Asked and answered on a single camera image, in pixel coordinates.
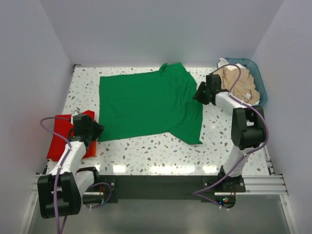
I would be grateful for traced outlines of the teal plastic basket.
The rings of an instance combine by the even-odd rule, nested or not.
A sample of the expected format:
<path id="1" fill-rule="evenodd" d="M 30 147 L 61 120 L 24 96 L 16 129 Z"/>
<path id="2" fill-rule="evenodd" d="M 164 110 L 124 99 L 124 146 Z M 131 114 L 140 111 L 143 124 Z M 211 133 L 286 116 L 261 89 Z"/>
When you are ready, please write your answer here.
<path id="1" fill-rule="evenodd" d="M 250 74 L 254 78 L 255 88 L 260 93 L 259 105 L 265 105 L 268 98 L 265 90 L 265 86 L 259 71 L 258 66 L 255 62 L 248 58 L 220 58 L 217 63 L 217 68 L 220 70 L 225 66 L 242 67 L 249 70 Z"/>

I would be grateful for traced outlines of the green polo shirt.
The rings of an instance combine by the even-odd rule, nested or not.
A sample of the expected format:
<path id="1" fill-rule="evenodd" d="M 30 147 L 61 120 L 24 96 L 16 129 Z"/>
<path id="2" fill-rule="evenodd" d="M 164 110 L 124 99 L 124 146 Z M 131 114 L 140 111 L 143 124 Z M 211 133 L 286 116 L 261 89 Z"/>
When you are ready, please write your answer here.
<path id="1" fill-rule="evenodd" d="M 99 142 L 170 133 L 200 144 L 203 106 L 193 99 L 197 83 L 182 63 L 157 71 L 100 77 Z"/>

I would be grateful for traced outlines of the beige crumpled shirt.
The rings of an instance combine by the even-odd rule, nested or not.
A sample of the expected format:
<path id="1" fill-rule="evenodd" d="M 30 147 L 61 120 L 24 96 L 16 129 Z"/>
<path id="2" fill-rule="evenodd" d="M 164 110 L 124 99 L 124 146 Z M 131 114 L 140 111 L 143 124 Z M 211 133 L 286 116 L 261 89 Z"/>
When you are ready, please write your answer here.
<path id="1" fill-rule="evenodd" d="M 241 75 L 234 88 L 232 95 L 245 103 L 257 105 L 260 101 L 260 93 L 255 88 L 254 78 L 246 68 L 240 68 Z M 239 75 L 239 69 L 235 66 L 225 66 L 213 73 L 221 78 L 221 88 L 230 90 Z"/>

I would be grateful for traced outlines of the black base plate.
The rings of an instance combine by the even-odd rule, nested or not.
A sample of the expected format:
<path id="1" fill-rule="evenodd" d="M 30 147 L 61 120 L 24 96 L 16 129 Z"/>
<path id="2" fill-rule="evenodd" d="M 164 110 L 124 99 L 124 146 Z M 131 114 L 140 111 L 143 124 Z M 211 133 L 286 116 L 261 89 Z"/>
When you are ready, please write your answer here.
<path id="1" fill-rule="evenodd" d="M 206 189 L 221 177 L 217 175 L 101 175 L 101 182 L 112 187 L 98 185 L 83 195 L 85 204 L 100 204 L 103 200 L 118 203 L 120 199 L 191 200 L 192 193 Z"/>

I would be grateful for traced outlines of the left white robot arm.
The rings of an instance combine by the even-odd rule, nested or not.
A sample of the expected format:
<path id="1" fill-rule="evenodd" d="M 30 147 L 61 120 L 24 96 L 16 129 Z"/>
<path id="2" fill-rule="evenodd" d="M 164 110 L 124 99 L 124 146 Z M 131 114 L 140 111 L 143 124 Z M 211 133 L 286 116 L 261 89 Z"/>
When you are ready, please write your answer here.
<path id="1" fill-rule="evenodd" d="M 80 162 L 91 144 L 104 130 L 86 114 L 65 118 L 73 125 L 73 135 L 64 137 L 49 129 L 66 144 L 56 166 L 50 173 L 38 178 L 39 207 L 42 218 L 77 215 L 82 206 L 83 193 L 96 191 L 101 186 L 96 167 L 81 168 Z"/>

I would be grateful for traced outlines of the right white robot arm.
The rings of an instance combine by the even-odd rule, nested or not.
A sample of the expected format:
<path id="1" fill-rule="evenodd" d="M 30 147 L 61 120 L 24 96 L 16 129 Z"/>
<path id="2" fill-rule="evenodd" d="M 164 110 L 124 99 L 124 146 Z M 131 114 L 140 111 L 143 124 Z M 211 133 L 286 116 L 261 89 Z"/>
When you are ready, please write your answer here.
<path id="1" fill-rule="evenodd" d="M 233 177 L 242 175 L 250 154 L 258 151 L 267 142 L 263 108 L 260 105 L 248 105 L 235 98 L 227 89 L 222 89 L 219 75 L 207 75 L 193 99 L 204 105 L 218 106 L 232 117 L 233 147 L 221 169 L 225 175 L 217 179 L 218 188 L 227 192 L 234 186 Z"/>

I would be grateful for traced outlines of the orange folded t shirt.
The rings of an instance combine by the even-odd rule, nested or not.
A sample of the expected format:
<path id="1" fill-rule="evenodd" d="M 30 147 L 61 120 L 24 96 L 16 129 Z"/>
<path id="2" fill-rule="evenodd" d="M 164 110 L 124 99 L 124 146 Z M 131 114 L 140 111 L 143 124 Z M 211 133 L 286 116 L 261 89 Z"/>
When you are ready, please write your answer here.
<path id="1" fill-rule="evenodd" d="M 97 142 L 92 141 L 83 158 L 95 157 L 97 155 Z"/>

